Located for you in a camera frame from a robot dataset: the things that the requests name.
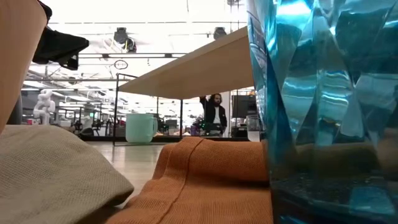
orange fabric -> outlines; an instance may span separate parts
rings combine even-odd
[[[261,143],[184,138],[107,223],[272,223],[266,170]]]

shelf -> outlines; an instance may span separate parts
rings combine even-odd
[[[170,99],[190,99],[253,86],[248,28],[122,85],[119,90]]]

wooden floor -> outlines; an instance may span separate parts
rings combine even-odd
[[[152,178],[163,146],[118,146],[112,150],[110,142],[88,142],[124,175],[134,186],[132,196],[139,194],[144,184]]]

beige cushion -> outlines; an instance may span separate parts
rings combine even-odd
[[[95,148],[62,128],[6,126],[0,135],[0,223],[76,223],[132,190]]]

mug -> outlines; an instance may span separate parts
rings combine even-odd
[[[156,132],[157,119],[152,114],[127,114],[127,142],[150,143]]]

